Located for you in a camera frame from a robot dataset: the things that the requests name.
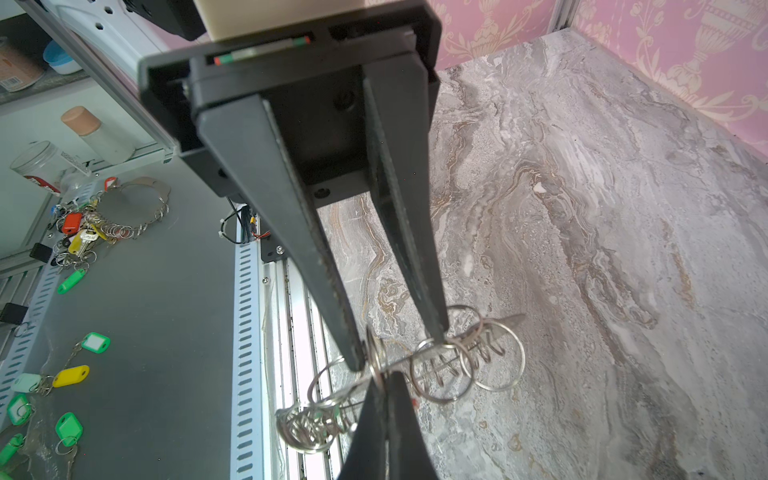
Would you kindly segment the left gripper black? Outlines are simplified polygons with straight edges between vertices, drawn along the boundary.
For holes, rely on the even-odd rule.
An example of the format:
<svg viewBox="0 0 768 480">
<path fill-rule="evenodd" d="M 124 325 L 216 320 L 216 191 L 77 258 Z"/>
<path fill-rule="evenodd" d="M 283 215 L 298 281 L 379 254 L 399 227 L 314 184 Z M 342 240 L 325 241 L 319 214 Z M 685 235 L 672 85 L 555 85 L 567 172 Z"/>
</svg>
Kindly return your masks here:
<svg viewBox="0 0 768 480">
<path fill-rule="evenodd" d="M 139 63 L 144 108 L 216 195 L 241 193 L 267 221 L 353 371 L 365 365 L 362 342 L 305 185 L 324 206 L 364 192 L 369 165 L 389 245 L 425 331 L 442 342 L 428 139 L 441 32 L 428 3 L 399 1 Z"/>
</svg>

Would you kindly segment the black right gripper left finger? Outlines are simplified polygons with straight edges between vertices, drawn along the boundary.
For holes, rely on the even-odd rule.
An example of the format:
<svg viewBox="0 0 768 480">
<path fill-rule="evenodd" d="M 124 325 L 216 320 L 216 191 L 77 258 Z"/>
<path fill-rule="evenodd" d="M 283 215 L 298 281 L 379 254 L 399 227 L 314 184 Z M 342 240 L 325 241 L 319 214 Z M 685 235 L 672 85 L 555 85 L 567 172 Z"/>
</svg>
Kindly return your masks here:
<svg viewBox="0 0 768 480">
<path fill-rule="evenodd" d="M 386 397 L 371 380 L 338 480 L 383 480 L 386 470 Z"/>
</svg>

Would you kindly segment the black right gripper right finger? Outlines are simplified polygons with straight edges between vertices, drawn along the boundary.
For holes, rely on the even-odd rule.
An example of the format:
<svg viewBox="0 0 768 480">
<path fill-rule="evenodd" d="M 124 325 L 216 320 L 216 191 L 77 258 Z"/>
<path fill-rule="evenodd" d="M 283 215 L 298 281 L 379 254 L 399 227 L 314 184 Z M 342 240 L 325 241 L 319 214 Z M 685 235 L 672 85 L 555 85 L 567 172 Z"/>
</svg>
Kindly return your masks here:
<svg viewBox="0 0 768 480">
<path fill-rule="evenodd" d="M 389 478 L 394 480 L 437 480 L 413 407 L 405 376 L 391 373 L 387 388 L 387 440 Z"/>
</svg>

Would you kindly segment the green white key tag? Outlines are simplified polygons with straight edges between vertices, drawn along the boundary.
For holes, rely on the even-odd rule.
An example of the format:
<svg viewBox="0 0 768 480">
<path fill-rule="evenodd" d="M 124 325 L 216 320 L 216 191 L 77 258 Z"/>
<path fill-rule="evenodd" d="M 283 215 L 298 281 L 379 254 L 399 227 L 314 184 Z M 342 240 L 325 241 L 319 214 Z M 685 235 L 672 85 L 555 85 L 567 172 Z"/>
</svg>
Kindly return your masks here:
<svg viewBox="0 0 768 480">
<path fill-rule="evenodd" d="M 104 353 L 110 346 L 111 339 L 97 332 L 90 332 L 80 341 L 80 347 L 95 354 Z"/>
</svg>

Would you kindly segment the long green key tag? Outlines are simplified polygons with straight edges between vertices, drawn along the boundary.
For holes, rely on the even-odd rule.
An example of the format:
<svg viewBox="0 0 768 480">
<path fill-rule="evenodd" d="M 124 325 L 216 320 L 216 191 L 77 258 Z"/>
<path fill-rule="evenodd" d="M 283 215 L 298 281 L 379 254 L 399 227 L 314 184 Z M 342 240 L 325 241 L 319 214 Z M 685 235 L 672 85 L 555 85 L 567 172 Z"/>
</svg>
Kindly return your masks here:
<svg viewBox="0 0 768 480">
<path fill-rule="evenodd" d="M 64 279 L 57 288 L 57 293 L 60 295 L 66 294 L 71 291 L 76 285 L 78 285 L 82 279 L 86 276 L 87 269 L 74 270 L 66 279 Z"/>
</svg>

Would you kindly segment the bright green key tag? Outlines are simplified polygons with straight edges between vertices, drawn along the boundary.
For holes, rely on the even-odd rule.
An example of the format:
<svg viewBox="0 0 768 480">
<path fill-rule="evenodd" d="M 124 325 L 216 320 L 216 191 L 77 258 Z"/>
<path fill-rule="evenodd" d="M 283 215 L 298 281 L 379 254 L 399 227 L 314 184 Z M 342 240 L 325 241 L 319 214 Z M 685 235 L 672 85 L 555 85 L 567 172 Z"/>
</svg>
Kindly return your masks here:
<svg viewBox="0 0 768 480">
<path fill-rule="evenodd" d="M 84 432 L 83 426 L 73 412 L 64 413 L 54 426 L 59 442 L 64 447 L 76 445 Z"/>
</svg>

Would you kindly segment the yellow key tag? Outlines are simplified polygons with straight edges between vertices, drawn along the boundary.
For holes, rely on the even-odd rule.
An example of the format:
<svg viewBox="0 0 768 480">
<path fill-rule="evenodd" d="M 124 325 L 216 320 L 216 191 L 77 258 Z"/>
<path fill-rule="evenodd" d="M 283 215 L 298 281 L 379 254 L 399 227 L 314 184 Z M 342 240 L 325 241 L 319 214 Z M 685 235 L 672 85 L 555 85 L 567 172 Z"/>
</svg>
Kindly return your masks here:
<svg viewBox="0 0 768 480">
<path fill-rule="evenodd" d="M 54 376 L 52 387 L 63 388 L 83 382 L 90 373 L 88 365 L 80 365 L 61 370 Z"/>
</svg>

